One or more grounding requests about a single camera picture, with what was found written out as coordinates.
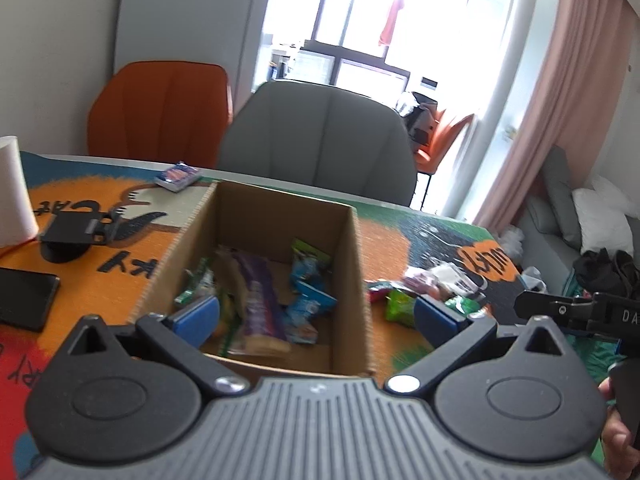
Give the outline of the person's right hand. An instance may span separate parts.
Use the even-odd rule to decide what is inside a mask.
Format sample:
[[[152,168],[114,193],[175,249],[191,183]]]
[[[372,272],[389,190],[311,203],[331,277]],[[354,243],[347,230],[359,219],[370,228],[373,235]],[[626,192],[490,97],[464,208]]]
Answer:
[[[632,446],[631,432],[614,404],[608,407],[601,441],[604,469],[614,479],[630,479],[639,466],[639,451]]]

